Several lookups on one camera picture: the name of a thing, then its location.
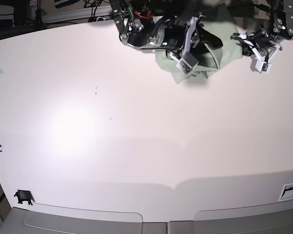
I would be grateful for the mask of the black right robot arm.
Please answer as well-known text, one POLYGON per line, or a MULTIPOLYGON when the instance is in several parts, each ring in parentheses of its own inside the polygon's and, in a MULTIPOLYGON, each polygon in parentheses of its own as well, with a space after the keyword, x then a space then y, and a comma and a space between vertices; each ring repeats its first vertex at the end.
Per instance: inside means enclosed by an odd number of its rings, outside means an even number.
POLYGON ((110 6, 124 45, 164 50, 175 61, 223 47, 219 37, 203 28, 204 15, 194 0, 112 0, 110 6))

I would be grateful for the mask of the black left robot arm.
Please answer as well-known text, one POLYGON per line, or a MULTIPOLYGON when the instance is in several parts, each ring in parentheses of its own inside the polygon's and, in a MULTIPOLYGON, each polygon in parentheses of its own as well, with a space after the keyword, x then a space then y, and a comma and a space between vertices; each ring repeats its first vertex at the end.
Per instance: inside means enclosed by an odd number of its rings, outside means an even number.
POLYGON ((240 42, 244 56, 256 55, 268 63, 272 59, 270 49, 281 51, 281 41, 293 40, 293 0, 269 0, 268 5, 251 5, 267 13, 267 23, 253 31, 234 33, 230 38, 240 42))

